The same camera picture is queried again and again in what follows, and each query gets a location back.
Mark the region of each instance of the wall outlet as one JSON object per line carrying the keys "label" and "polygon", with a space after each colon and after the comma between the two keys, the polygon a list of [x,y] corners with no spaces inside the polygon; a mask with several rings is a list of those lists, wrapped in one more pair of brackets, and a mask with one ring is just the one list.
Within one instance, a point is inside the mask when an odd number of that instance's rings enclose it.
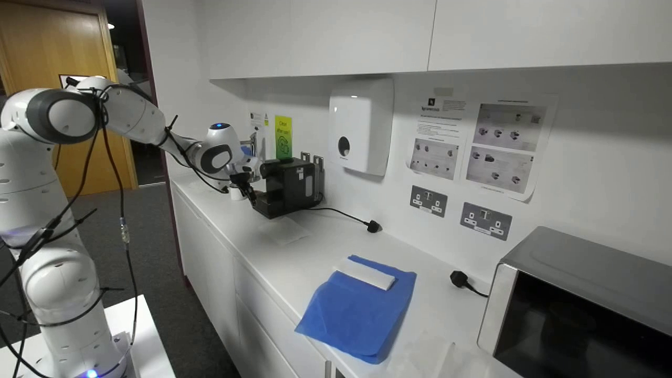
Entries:
{"label": "wall outlet", "polygon": [[434,217],[445,217],[446,195],[423,189],[423,187],[411,187],[410,205],[428,210]]}
{"label": "wall outlet", "polygon": [[519,152],[536,152],[541,134],[543,106],[483,103],[475,142]]}
{"label": "wall outlet", "polygon": [[432,176],[454,179],[460,145],[416,138],[410,167]]}
{"label": "wall outlet", "polygon": [[525,192],[534,155],[473,147],[465,179],[506,190]]}
{"label": "wall outlet", "polygon": [[486,232],[496,239],[506,239],[510,231],[512,217],[489,207],[481,207],[463,202],[460,224]]}

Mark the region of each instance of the cabinet door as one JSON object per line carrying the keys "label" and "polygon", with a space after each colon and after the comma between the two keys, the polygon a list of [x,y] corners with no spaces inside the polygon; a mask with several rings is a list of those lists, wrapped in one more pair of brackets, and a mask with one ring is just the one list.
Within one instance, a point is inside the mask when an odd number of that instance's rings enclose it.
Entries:
{"label": "cabinet door", "polygon": [[299,74],[423,72],[437,0],[292,0]]}
{"label": "cabinet door", "polygon": [[210,78],[288,75],[290,0],[201,0],[201,49]]}
{"label": "cabinet door", "polygon": [[438,0],[431,69],[672,60],[669,0]]}

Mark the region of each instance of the blue cloth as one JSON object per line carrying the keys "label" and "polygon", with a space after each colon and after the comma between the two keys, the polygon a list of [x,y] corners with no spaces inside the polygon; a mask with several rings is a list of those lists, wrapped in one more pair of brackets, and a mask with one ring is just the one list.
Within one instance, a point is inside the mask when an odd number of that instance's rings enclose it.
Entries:
{"label": "blue cloth", "polygon": [[395,274],[395,283],[388,289],[379,289],[333,270],[312,293],[296,331],[332,344],[367,363],[379,363],[390,353],[407,304],[411,303],[416,273],[398,270],[360,255],[348,258]]}

